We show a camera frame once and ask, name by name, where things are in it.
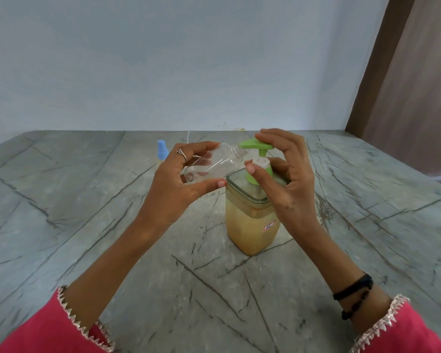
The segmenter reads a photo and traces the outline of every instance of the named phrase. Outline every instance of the green pump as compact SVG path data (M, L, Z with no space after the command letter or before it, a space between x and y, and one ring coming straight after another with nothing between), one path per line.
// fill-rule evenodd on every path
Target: green pump
M270 176L273 175L273 169L271 168L269 160L266 158L266 153L268 152L268 150L272 150L274 148L272 145L270 145L269 143L261 142L253 138L242 141L241 143L238 144L238 147L242 149L258 149L259 159L257 161L253 160L253 163L255 165L263 167L266 170L266 172L270 174ZM258 182L248 172L245 178L251 184L255 184L257 186L259 185Z

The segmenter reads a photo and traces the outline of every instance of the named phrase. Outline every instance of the hand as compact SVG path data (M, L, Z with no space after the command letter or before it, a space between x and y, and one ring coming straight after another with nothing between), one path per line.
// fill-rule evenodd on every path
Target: hand
M286 161L280 158L269 160L273 171L290 180L290 183L282 187L251 161L245 162L246 170L263 188L289 234L299 242L320 228L315 209L315 176L306 142L300 135L279 129L263 129L255 137L284 153Z
M155 172L154 180L148 191L135 223L153 228L158 235L156 239L175 223L188 206L213 190L224 187L224 178L211 178L205 181L185 185L184 176L180 175L184 166L192 165L199 156L209 158L209 151L219 146L219 142L177 143L165 161Z

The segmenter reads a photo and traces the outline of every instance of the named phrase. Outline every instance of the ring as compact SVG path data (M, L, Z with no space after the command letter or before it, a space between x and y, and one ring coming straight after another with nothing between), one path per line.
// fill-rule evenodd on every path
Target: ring
M188 162L188 159L186 158L186 155L183 153L182 149L177 149L176 153L179 153L180 155L183 155L183 157L185 158L185 163Z

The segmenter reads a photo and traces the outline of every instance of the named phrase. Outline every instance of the gray marble surface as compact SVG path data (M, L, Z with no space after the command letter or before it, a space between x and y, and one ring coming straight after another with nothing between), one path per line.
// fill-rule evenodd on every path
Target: gray marble surface
M441 337L441 184L343 132L300 133L323 226ZM158 139L171 148L186 132L46 131L0 145L0 342L135 217ZM346 352L353 330L299 246L281 228L268 249L243 255L224 203L223 189L196 201L131 271L102 317L119 351Z

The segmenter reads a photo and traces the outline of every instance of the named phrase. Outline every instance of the gold lace trim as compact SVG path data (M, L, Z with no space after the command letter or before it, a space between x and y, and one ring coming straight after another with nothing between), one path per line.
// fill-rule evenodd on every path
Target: gold lace trim
M77 329L82 333L82 335L83 335L83 337L85 337L85 339L92 341L94 344L99 346L105 352L111 353L112 351L114 351L116 343L111 340L108 330L106 329L106 327L103 326L103 324L100 321L98 321L96 323L96 325L98 326L100 331L103 333L108 345L106 345L104 342L100 342L100 338L94 339L94 336L88 336L88 331L87 331L86 327L81 327L80 321L77 321L77 322L75 321L75 318L76 318L75 315L71 315L72 309L67 308L67 302L64 302L64 290L65 290L65 286L60 286L57 289L57 300L59 301L59 303L61 304L61 307L64 309L65 313L67 314L67 317L72 321L72 324L75 327L77 327Z
M397 322L395 316L398 314L398 310L400 310L405 302L410 302L410 299L402 295L397 295L390 304L387 315L382 317L374 326L372 326L370 329L364 332L361 337L358 338L353 348L350 350L350 353L363 352L366 349L366 345L370 345L371 340L374 339L374 337L379 337L381 331L387 331L387 326L392 326L392 321Z

